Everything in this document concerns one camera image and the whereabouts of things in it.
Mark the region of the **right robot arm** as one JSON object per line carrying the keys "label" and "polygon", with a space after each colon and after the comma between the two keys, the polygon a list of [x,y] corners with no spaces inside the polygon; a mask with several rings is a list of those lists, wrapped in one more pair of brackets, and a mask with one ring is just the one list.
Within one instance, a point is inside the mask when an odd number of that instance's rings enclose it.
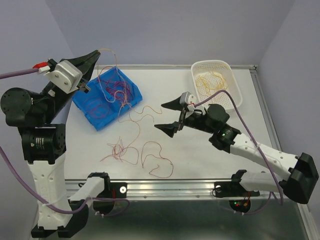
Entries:
{"label": "right robot arm", "polygon": [[231,177],[228,190],[235,195],[244,192],[268,191],[284,194],[290,200],[307,204],[319,180],[319,173],[311,155],[285,153],[258,143],[252,136],[230,126],[230,116],[219,104],[202,107],[194,102],[194,95],[183,93],[175,100],[163,103],[161,107],[179,111],[179,119],[155,127],[169,137],[189,127],[211,134],[209,142],[218,150],[240,156],[269,170],[267,173],[251,173],[238,170]]}

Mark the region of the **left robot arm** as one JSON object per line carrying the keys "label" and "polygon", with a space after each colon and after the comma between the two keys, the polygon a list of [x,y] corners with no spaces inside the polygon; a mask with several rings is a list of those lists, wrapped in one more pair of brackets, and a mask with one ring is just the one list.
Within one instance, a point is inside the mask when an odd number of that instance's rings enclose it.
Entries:
{"label": "left robot arm", "polygon": [[23,157],[35,183],[35,189],[29,189],[38,202],[38,222],[31,230],[33,238],[46,238],[53,233],[60,238],[73,237],[86,226],[93,200],[111,193],[109,175],[93,172],[73,196],[67,196],[66,126],[53,123],[77,91],[89,91],[87,84],[100,55],[100,51],[94,50],[76,58],[49,59],[30,69],[0,76],[6,79],[36,73],[49,80],[39,93],[14,87],[0,100],[6,124],[18,129]]}

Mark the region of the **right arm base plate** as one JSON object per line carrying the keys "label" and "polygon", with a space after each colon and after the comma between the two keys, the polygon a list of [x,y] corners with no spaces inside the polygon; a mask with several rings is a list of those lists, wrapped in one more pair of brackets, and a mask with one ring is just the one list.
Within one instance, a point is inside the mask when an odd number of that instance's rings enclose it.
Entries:
{"label": "right arm base plate", "polygon": [[211,193],[217,198],[260,196],[259,191],[245,190],[238,182],[232,181],[216,181]]}

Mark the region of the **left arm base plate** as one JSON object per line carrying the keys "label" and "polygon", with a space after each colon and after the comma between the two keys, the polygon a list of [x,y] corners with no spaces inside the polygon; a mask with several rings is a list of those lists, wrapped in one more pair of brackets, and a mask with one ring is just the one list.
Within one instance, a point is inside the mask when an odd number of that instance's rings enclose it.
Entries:
{"label": "left arm base plate", "polygon": [[104,185],[104,190],[98,198],[125,199],[127,197],[128,184],[126,182],[111,181]]}

